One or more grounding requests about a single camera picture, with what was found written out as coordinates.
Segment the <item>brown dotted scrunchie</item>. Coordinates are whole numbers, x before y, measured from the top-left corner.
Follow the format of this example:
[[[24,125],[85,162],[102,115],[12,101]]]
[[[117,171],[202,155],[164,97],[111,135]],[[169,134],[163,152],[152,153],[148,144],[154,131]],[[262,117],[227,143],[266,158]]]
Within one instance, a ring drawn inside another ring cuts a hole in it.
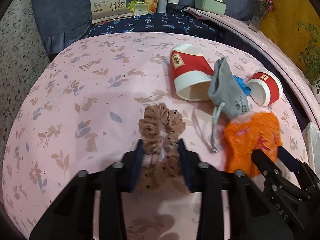
[[[150,157],[149,165],[141,168],[138,189],[155,192],[168,178],[181,176],[178,141],[186,124],[178,110],[168,109],[164,103],[146,106],[138,124],[143,150]]]

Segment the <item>orange plastic wrapper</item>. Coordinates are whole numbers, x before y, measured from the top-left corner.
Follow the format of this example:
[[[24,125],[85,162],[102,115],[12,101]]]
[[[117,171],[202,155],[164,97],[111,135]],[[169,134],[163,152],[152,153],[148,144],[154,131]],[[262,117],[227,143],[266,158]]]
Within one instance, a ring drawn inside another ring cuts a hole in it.
[[[253,164],[253,150],[262,150],[272,161],[277,160],[282,145],[278,118],[270,112],[248,112],[232,119],[223,132],[226,142],[225,171],[241,169],[248,177],[260,174]]]

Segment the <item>red paper cup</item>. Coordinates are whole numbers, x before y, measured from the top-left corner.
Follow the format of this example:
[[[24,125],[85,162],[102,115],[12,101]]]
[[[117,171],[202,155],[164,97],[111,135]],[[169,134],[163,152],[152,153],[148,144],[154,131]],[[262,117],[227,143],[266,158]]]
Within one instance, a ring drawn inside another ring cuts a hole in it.
[[[270,71],[259,69],[249,78],[246,86],[251,89],[251,98],[261,107],[267,107],[283,96],[280,80]]]
[[[186,101],[209,101],[208,89],[214,75],[202,53],[192,44],[174,46],[170,52],[170,69],[176,94]]]

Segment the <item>grey drawstring pouch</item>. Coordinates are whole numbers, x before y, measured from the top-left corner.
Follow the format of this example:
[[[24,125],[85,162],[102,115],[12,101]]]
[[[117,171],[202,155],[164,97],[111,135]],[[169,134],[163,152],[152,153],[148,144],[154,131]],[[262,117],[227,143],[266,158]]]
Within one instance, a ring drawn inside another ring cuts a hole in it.
[[[226,57],[217,60],[214,65],[208,96],[214,104],[210,143],[212,152],[216,153],[214,132],[220,115],[224,114],[231,120],[249,112],[247,95],[233,77]]]

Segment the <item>blue wrapper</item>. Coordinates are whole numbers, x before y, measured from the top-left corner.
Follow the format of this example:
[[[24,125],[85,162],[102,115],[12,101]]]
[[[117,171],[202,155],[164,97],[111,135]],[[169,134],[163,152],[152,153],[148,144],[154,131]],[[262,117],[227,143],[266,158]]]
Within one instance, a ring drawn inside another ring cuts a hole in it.
[[[247,95],[249,96],[251,94],[251,89],[245,84],[244,80],[236,75],[233,76],[235,81],[237,82],[237,84],[239,85],[239,87],[241,88],[241,90]]]

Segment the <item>white lined trash bin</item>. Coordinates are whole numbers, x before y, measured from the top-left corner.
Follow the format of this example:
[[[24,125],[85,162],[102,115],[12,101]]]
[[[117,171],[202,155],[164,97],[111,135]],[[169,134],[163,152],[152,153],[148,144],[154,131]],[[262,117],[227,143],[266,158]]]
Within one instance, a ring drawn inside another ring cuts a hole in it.
[[[309,166],[315,170],[315,154],[319,151],[319,129],[310,122],[302,131],[306,151],[308,154]]]

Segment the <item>pink rabbit print tablecloth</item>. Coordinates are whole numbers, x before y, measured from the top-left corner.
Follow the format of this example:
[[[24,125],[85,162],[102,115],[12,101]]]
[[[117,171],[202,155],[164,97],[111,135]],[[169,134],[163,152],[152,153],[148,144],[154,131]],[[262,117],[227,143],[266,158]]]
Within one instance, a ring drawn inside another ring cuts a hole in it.
[[[221,117],[211,152],[211,102],[179,98],[169,68],[172,48],[189,43],[208,63],[226,57],[234,75],[248,79],[263,65],[221,42],[168,33],[102,35],[75,42],[42,73],[21,106],[4,158],[5,210],[25,236],[78,171],[97,172],[119,161],[140,138],[147,105],[179,111],[187,149],[221,170],[227,124]]]

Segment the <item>green potted plant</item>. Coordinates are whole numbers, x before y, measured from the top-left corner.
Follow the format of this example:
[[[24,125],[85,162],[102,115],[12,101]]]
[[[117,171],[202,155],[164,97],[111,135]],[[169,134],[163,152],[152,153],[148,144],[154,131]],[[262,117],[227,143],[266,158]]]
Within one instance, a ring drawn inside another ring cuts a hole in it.
[[[298,61],[304,63],[304,76],[319,94],[319,25],[299,21],[297,28],[309,33],[310,40],[304,51],[299,53]]]

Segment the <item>pink bird print tablecloth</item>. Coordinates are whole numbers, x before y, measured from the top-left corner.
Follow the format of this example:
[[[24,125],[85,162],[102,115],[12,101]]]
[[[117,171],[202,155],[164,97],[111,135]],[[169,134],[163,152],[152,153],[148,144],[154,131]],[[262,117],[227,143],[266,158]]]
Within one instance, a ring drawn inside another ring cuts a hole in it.
[[[310,82],[302,71],[262,32],[254,32],[240,20],[227,15],[217,15],[192,7],[185,7],[197,18],[209,20],[232,32],[263,55],[284,78],[304,108],[309,120],[319,126],[319,104],[311,90]]]

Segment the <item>navy floral tablecloth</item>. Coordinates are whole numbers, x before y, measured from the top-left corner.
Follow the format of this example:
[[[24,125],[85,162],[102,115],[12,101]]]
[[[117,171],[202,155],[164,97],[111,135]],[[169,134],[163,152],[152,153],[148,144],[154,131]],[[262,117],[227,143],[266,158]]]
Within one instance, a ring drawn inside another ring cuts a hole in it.
[[[183,34],[218,42],[224,38],[224,32],[214,23],[197,19],[181,11],[134,16],[99,23],[91,26],[88,36],[131,32]]]

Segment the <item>yellow backdrop cloth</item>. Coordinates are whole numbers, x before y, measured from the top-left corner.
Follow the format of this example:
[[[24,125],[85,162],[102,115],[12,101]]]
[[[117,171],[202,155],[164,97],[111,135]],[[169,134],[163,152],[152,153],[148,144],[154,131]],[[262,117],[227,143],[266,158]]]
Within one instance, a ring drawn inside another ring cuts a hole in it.
[[[319,16],[309,0],[273,0],[275,10],[262,19],[259,30],[277,45],[302,71],[305,64],[298,55],[308,46],[310,34],[298,29],[297,23],[308,22],[319,25]]]

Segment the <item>small green white box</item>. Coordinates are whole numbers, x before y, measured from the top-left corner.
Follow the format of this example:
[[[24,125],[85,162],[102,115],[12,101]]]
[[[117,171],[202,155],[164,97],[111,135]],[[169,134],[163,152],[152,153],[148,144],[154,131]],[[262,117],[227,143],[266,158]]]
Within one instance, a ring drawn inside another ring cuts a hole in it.
[[[132,0],[126,9],[131,11],[134,16],[147,15],[149,13],[149,5],[139,0]]]

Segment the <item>mint green tissue box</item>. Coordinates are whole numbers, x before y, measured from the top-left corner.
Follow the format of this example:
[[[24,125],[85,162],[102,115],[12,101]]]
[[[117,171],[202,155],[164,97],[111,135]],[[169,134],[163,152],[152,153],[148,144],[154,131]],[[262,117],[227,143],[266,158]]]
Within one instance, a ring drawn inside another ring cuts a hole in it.
[[[223,0],[195,0],[194,7],[217,15],[224,15],[227,4]]]

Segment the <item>glass vase pink flowers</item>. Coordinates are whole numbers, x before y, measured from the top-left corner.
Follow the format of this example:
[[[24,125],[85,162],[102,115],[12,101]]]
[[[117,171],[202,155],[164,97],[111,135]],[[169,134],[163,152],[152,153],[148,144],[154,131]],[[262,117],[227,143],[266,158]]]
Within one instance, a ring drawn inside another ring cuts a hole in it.
[[[253,17],[249,24],[249,29],[258,32],[262,19],[267,12],[275,9],[273,0],[252,0],[254,3]]]

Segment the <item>white open gift box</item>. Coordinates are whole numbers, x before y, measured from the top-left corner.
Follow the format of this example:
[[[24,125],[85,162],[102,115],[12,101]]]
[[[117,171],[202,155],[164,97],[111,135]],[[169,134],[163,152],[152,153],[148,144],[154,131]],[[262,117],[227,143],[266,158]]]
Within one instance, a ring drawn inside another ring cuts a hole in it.
[[[93,24],[133,16],[126,0],[90,0],[90,4]]]

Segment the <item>orange print can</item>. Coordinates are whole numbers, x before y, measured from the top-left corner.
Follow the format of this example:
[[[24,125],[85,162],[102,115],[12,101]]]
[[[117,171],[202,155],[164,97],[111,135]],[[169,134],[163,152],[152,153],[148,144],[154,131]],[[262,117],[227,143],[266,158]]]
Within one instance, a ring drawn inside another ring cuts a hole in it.
[[[149,14],[156,13],[158,0],[144,0],[144,3],[148,5]]]

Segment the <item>tall white bottle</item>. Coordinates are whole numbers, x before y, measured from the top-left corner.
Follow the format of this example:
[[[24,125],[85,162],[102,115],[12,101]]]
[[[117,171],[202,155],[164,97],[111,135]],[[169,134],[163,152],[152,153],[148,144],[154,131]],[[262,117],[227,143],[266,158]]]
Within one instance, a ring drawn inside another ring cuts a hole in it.
[[[165,13],[167,9],[167,1],[168,0],[158,0],[157,12]]]

